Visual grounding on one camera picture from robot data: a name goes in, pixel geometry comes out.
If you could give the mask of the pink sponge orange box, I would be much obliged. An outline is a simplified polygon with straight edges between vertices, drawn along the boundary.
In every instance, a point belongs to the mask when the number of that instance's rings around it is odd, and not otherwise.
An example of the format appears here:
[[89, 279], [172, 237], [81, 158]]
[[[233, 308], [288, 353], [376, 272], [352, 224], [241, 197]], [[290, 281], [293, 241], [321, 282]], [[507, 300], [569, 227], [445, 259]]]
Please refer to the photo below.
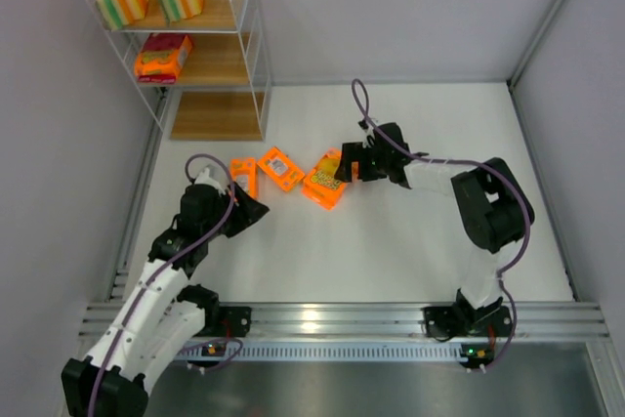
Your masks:
[[188, 34], [151, 33], [135, 59], [135, 78], [139, 83], [175, 84], [192, 49]]

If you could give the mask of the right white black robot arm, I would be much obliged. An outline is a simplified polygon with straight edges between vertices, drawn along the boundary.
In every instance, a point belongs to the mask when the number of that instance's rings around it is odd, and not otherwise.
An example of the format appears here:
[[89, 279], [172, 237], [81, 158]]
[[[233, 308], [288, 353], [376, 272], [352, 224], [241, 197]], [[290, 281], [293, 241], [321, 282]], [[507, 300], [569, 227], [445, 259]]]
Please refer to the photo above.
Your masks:
[[506, 161], [434, 159], [412, 154], [395, 123], [361, 128], [361, 142], [344, 143], [335, 177], [389, 180], [403, 188], [428, 190], [455, 201], [464, 233], [472, 244], [466, 276], [455, 300], [424, 310], [427, 336], [441, 342], [455, 337], [510, 336], [513, 319], [504, 304], [503, 272], [510, 264], [506, 248], [524, 240], [535, 215]]

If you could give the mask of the orange box with barcode label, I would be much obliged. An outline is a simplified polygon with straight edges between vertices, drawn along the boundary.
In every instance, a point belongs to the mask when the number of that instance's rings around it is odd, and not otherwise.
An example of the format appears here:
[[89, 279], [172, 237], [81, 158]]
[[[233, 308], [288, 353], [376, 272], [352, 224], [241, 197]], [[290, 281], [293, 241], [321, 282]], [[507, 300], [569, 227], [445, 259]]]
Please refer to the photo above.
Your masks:
[[305, 178], [304, 171], [276, 146], [260, 157], [257, 166], [284, 192], [291, 191]]

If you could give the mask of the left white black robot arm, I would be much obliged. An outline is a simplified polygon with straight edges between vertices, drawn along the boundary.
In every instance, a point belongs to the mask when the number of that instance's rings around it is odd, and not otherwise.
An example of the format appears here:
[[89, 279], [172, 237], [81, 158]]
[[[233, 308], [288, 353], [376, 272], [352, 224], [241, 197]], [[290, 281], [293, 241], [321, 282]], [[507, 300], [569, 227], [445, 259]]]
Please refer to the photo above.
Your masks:
[[210, 241], [240, 234], [269, 211], [238, 184], [186, 187], [179, 213], [152, 242], [140, 278], [115, 319], [83, 358], [63, 367], [70, 415], [142, 416], [156, 382], [188, 350], [192, 337], [240, 342], [218, 293], [190, 281]]

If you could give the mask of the yellow smiley sponge orange box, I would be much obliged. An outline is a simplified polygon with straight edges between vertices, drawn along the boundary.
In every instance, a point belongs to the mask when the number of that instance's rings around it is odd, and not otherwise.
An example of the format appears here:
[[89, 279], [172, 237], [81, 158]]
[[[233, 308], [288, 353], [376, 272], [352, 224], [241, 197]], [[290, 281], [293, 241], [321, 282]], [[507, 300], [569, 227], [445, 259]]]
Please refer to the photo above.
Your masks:
[[326, 210], [336, 207], [347, 187], [335, 178], [340, 160], [341, 151], [330, 148], [304, 178], [302, 194]]

